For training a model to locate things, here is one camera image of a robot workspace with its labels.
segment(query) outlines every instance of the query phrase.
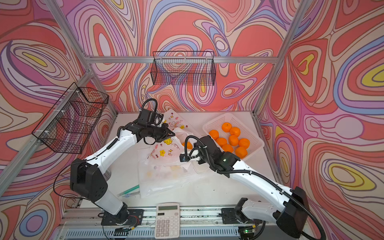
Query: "white robotic arm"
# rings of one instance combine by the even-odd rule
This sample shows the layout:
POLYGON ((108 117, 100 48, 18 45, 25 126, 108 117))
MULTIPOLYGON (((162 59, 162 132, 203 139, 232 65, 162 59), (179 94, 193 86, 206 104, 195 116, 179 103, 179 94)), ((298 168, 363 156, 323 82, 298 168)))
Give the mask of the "white robotic arm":
MULTIPOLYGON (((71 190, 103 208, 116 224, 124 224, 128 219, 127 205, 108 190, 103 174, 123 152, 142 138, 152 137, 155 142, 161 142, 174 136, 168 129, 168 124, 163 123, 162 117, 156 111, 141 109, 138 119, 120 127, 117 136, 104 147, 85 160, 75 159, 71 165, 71 190)), ((241 199, 235 208, 239 222, 261 219, 276 222, 292 237, 298 238, 302 234, 310 212, 304 211, 309 207, 306 194, 301 188, 292 190, 262 176, 233 153, 221 152, 210 136, 200 139, 188 136, 185 140, 185 152, 187 154, 180 155, 181 162, 193 159, 200 164, 208 163, 212 170, 243 183, 270 202, 255 203, 241 199), (198 141, 192 152, 188 153, 186 146, 191 137, 198 141)))

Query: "mounting plate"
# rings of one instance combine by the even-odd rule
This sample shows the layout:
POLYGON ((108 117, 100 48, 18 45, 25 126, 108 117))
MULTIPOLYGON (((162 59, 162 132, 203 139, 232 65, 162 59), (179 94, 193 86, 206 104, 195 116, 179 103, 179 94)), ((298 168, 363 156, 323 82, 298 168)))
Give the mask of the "mounting plate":
MULTIPOLYGON (((141 225, 144 209, 128 209, 128 211, 129 211, 128 221, 124 224, 124 226, 134 225, 136 223, 137 219, 135 217, 131 217, 131 216, 136 216, 139 219, 139 222, 137 225, 141 225)), ((115 222, 113 222, 109 216, 110 215, 107 215, 107 214, 103 216, 103 219, 101 221, 101 225, 102 226, 117 226, 117 224, 115 222)))
MULTIPOLYGON (((223 224, 239 224, 235 217, 234 208, 223 208, 221 209, 223 224)), ((253 220, 249 220, 246 223, 253 223, 253 220)))

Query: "yellow flower print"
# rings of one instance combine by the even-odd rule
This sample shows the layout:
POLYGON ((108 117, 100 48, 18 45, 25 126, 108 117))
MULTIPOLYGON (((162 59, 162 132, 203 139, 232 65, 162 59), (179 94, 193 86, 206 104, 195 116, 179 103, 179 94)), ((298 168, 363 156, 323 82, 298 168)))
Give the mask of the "yellow flower print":
POLYGON ((168 139, 164 140, 164 143, 166 143, 167 145, 170 145, 172 143, 172 139, 168 138, 168 139))

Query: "plastic bag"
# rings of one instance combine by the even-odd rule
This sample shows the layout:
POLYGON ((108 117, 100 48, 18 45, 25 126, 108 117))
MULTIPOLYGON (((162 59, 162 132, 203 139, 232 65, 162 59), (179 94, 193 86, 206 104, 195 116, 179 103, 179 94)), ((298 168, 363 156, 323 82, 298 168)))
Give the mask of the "plastic bag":
POLYGON ((184 118, 180 117, 180 115, 173 109, 169 109, 164 113, 164 119, 164 122, 168 124, 168 128, 172 131, 179 127, 185 131, 197 134, 197 131, 191 126, 191 124, 184 118))
POLYGON ((197 173, 192 162, 179 165, 164 166, 153 159, 142 159, 139 161, 139 184, 142 198, 150 197, 175 187, 191 183, 208 176, 209 167, 203 166, 204 171, 197 173))
MULTIPOLYGON (((164 166, 173 166, 180 165, 180 154, 184 153, 183 143, 185 142, 185 138, 188 135, 192 135, 192 133, 185 131, 179 127, 174 128, 173 132, 176 136, 166 139, 162 142, 155 143, 152 147, 150 147, 149 158, 157 162, 157 164, 164 166)), ((193 143, 196 142, 195 139, 188 140, 190 144, 187 146, 189 149, 192 149, 193 143)))
MULTIPOLYGON (((179 156, 184 153, 182 143, 185 142, 188 135, 196 136, 196 134, 190 132, 194 129, 172 109, 164 113, 164 118, 175 136, 163 142, 155 143, 147 149, 147 156, 139 157, 139 185, 142 198, 181 187, 211 173, 207 164, 206 166, 203 164, 195 167, 195 164, 198 165, 195 161, 180 162, 179 156)), ((191 143, 189 149, 192 149, 191 146, 196 140, 189 139, 188 142, 191 143)))

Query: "wire mesh basket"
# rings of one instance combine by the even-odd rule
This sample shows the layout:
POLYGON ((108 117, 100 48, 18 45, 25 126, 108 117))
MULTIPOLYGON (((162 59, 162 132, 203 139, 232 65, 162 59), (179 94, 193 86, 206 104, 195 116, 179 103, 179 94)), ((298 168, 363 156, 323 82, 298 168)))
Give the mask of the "wire mesh basket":
POLYGON ((154 85, 215 85, 213 51, 154 51, 154 85))
POLYGON ((80 154, 107 104, 107 94, 77 87, 39 136, 35 135, 36 129, 32 134, 54 152, 80 154))

